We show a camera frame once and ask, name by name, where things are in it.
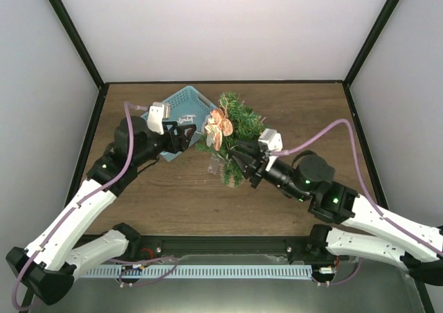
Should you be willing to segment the small green christmas tree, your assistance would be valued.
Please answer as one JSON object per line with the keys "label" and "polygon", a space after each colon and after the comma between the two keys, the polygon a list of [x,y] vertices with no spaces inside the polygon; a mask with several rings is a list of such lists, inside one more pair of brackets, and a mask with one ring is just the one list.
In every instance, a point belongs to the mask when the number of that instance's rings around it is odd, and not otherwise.
{"label": "small green christmas tree", "polygon": [[225,92],[220,95],[215,105],[216,108],[221,109],[219,100],[222,96],[226,96],[228,99],[228,116],[234,127],[233,134],[230,136],[223,135],[221,148],[219,151],[216,151],[214,147],[207,146],[206,133],[204,131],[196,143],[196,149],[200,152],[207,152],[210,155],[216,154],[221,159],[217,173],[220,175],[221,182],[227,187],[236,188],[243,183],[244,178],[238,165],[228,153],[234,150],[237,140],[257,140],[265,129],[264,117],[257,114],[252,107],[245,105],[244,101],[240,100],[239,96],[233,92]]}

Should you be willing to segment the gingerbread figure ornament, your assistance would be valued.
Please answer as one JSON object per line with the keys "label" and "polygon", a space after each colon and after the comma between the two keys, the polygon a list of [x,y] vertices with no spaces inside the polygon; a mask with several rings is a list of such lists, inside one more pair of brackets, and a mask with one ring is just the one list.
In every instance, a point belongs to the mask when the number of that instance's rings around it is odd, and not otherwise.
{"label": "gingerbread figure ornament", "polygon": [[206,133],[206,144],[208,147],[214,147],[219,151],[222,146],[222,121],[224,120],[224,113],[221,109],[216,108],[210,112],[210,115],[204,125]]}

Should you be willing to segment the clear battery box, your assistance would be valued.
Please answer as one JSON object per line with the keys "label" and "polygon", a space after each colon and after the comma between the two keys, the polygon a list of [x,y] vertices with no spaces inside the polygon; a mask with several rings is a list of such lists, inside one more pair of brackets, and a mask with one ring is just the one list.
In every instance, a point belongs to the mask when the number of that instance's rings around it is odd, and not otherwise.
{"label": "clear battery box", "polygon": [[211,154],[208,164],[208,172],[210,174],[217,174],[220,166],[221,159],[216,154]]}

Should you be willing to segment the brown heart ornament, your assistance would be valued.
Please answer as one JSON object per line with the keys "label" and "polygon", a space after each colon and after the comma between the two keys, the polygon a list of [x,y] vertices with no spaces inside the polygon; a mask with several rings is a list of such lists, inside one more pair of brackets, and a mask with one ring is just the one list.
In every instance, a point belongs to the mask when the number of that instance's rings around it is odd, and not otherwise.
{"label": "brown heart ornament", "polygon": [[221,97],[219,105],[222,110],[222,119],[220,123],[221,132],[224,136],[230,136],[233,134],[234,127],[228,116],[228,99],[226,96]]}

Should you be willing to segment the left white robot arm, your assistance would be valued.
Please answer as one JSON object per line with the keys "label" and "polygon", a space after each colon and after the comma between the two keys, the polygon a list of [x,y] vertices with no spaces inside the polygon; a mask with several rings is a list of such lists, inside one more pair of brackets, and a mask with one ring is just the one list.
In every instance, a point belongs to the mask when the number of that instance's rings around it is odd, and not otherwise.
{"label": "left white robot arm", "polygon": [[75,244],[106,207],[112,204],[137,176],[158,161],[163,152],[185,151],[196,125],[155,120],[141,116],[121,120],[114,140],[88,171],[78,192],[48,228],[24,248],[13,247],[6,261],[16,283],[33,290],[47,305],[60,301],[74,282],[104,261],[122,256],[134,260],[141,253],[139,234],[119,225],[101,238],[79,248]]}

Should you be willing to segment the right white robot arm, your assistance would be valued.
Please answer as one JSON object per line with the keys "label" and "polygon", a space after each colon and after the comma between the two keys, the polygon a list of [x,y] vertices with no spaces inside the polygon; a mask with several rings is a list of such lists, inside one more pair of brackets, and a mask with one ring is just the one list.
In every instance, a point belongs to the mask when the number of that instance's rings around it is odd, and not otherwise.
{"label": "right white robot arm", "polygon": [[442,285],[441,227],[414,222],[371,203],[335,181],[335,169],[311,150],[288,164],[258,142],[242,141],[239,146],[229,155],[252,187],[267,181],[288,198],[308,201],[309,213],[324,223],[311,230],[307,243],[311,257],[322,260],[330,254],[376,260],[420,282]]}

